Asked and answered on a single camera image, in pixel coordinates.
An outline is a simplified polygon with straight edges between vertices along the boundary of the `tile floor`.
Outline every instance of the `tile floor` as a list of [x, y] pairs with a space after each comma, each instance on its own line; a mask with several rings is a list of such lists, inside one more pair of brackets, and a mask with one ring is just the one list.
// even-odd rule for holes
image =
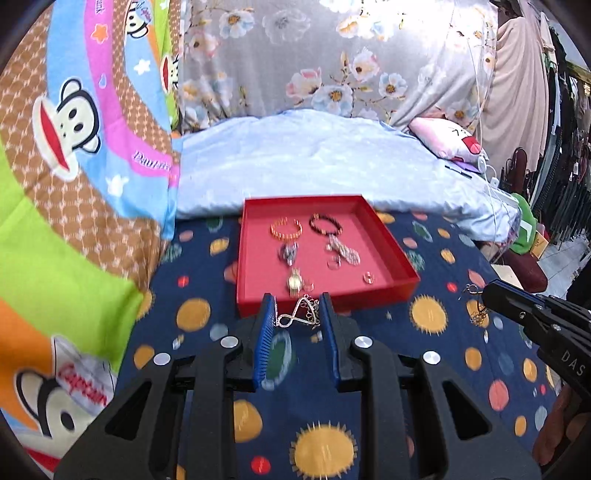
[[557, 245], [549, 245], [538, 263], [548, 277], [548, 289], [543, 295], [565, 298], [575, 272], [584, 266], [581, 258], [587, 252], [587, 239], [584, 236], [564, 242], [560, 249]]

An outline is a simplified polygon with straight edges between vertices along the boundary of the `light blue blanket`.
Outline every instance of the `light blue blanket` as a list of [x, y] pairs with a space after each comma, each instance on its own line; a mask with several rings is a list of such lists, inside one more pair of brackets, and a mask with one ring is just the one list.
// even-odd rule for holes
[[362, 194], [380, 210], [440, 213], [475, 240], [506, 241], [519, 209], [451, 166], [415, 137], [363, 118], [234, 118], [185, 137], [177, 218], [237, 214], [253, 197]]

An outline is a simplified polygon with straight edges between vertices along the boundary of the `gold bracelet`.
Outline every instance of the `gold bracelet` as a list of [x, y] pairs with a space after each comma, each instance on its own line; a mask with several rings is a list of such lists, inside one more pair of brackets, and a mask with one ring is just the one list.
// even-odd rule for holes
[[294, 220], [294, 225], [298, 228], [296, 233], [280, 233], [275, 230], [276, 226], [287, 225], [287, 217], [283, 217], [281, 220], [277, 220], [276, 222], [271, 224], [271, 235], [280, 240], [281, 242], [289, 242], [291, 240], [295, 240], [299, 238], [302, 233], [301, 223], [297, 220]]

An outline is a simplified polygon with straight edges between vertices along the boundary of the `white star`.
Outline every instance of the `white star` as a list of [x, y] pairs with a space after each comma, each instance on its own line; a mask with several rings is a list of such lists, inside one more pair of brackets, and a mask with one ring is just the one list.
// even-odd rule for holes
[[134, 67], [134, 70], [138, 72], [138, 75], [143, 75], [150, 71], [150, 61], [141, 59], [138, 64]]
[[112, 179], [105, 177], [107, 182], [107, 192], [113, 197], [121, 197], [123, 195], [123, 186], [129, 182], [129, 178], [115, 175]]

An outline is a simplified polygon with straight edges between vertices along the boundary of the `yellow box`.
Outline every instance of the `yellow box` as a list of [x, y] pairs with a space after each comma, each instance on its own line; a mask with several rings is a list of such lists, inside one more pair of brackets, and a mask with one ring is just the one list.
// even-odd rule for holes
[[544, 250], [546, 250], [546, 247], [548, 246], [548, 240], [546, 240], [544, 238], [544, 235], [542, 235], [539, 232], [535, 233], [535, 238], [534, 238], [534, 244], [531, 246], [531, 254], [535, 255], [538, 260], [541, 258], [542, 254], [544, 253]]

